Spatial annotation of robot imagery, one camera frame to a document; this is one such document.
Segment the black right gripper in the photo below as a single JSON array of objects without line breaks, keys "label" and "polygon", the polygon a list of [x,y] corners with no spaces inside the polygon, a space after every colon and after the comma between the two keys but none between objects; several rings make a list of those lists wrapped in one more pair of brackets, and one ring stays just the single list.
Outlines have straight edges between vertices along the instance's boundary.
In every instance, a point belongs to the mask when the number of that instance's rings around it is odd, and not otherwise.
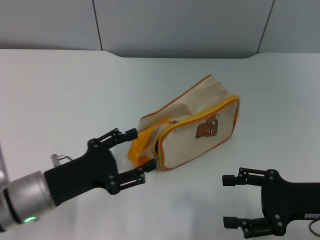
[{"label": "black right gripper", "polygon": [[287,225],[292,221],[320,220],[320,182],[289,182],[274,169],[240,167],[237,175],[223,175],[222,185],[261,187],[264,217],[223,217],[226,229],[240,228],[244,237],[283,236]]}]

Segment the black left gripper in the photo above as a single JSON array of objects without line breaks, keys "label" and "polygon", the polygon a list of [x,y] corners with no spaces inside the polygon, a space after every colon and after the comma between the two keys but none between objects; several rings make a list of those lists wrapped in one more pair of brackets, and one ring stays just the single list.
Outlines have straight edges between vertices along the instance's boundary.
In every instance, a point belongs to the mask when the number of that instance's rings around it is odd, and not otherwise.
[{"label": "black left gripper", "polygon": [[56,206],[94,188],[103,188],[111,195],[146,182],[146,173],[157,169],[157,159],[118,173],[116,160],[110,149],[138,138],[132,128],[125,132],[114,128],[108,133],[90,139],[84,155],[44,172],[50,196]]}]

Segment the beige bag with yellow zipper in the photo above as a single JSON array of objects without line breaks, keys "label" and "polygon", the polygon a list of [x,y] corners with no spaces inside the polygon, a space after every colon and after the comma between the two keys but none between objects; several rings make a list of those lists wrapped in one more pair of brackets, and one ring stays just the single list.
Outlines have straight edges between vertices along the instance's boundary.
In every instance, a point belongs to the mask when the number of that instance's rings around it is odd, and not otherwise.
[{"label": "beige bag with yellow zipper", "polygon": [[164,171],[182,166],[232,136],[239,108],[240,97],[208,75],[140,119],[127,158],[135,166],[156,159]]}]

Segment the metal plug on left gripper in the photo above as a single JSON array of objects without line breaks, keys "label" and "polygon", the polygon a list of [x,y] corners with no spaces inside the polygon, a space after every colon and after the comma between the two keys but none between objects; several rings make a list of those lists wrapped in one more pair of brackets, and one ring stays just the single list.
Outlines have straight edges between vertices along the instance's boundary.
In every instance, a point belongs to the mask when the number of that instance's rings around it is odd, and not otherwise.
[{"label": "metal plug on left gripper", "polygon": [[52,154],[51,155],[51,160],[52,160],[52,163],[53,163],[53,166],[54,167],[58,167],[60,166],[60,162],[62,160],[69,160],[69,161],[72,161],[73,159],[67,155],[58,155],[58,154]]}]

